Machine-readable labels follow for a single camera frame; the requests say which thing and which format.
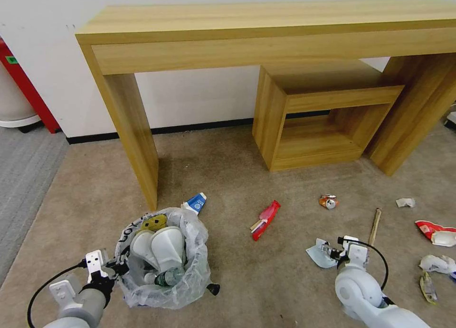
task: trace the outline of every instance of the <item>black cable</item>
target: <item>black cable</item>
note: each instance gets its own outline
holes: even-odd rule
[[[386,259],[385,257],[383,257],[383,254],[381,254],[381,252],[379,250],[377,250],[374,246],[368,244],[368,243],[365,243],[365,242],[362,242],[362,241],[358,241],[358,240],[352,240],[352,239],[344,239],[342,238],[344,241],[347,241],[347,242],[352,242],[352,243],[357,243],[357,244],[361,244],[361,245],[365,245],[367,247],[370,247],[371,249],[373,249],[375,252],[377,252],[379,254],[379,256],[381,257],[381,259],[383,260],[383,264],[385,264],[385,278],[383,278],[383,283],[382,285],[380,286],[380,289],[383,290],[383,288],[385,287],[386,285],[386,282],[388,281],[388,276],[390,274],[390,270],[388,268],[388,263],[386,262]]]
[[[61,275],[65,274],[67,272],[70,272],[71,270],[77,269],[79,267],[81,267],[81,268],[87,267],[87,263],[86,263],[85,259],[81,260],[78,264],[73,265],[72,267],[69,267],[68,269],[65,269],[65,270],[59,272],[58,274],[56,274],[54,277],[52,277],[51,279],[46,281],[46,283],[44,283],[42,286],[40,286],[40,288],[33,294],[32,298],[30,299],[30,302],[28,303],[28,308],[27,308],[27,323],[30,328],[35,328],[35,326],[32,323],[32,305],[33,305],[33,302],[35,301],[35,298],[40,293],[40,291],[43,290],[44,287],[46,285],[48,285],[49,283],[51,283],[54,279],[60,277]]]

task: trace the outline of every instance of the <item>table top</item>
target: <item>table top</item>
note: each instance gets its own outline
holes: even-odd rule
[[[163,42],[456,27],[446,0],[108,6],[79,30],[80,44]]]

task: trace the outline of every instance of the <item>paper scrap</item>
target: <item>paper scrap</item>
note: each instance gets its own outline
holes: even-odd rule
[[[396,204],[398,205],[398,207],[415,207],[415,199],[412,198],[412,197],[403,197],[403,198],[400,198],[400,199],[397,199],[396,200]]]

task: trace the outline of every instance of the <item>wooden cube shelf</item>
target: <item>wooden cube shelf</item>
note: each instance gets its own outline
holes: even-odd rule
[[[403,87],[358,60],[261,66],[252,133],[270,171],[355,160]]]

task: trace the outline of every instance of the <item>red snack wrapper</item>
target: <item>red snack wrapper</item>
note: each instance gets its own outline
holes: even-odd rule
[[[432,234],[438,231],[456,232],[454,227],[443,227],[427,220],[417,220],[415,224],[429,240],[432,240]]]
[[[252,233],[252,238],[253,240],[257,241],[263,232],[266,230],[266,228],[269,226],[269,224],[272,222],[274,219],[277,210],[280,208],[280,203],[277,201],[273,201],[271,205],[266,208],[261,214],[260,214],[260,219],[267,220],[267,222],[262,223],[259,228],[257,228],[253,233]]]

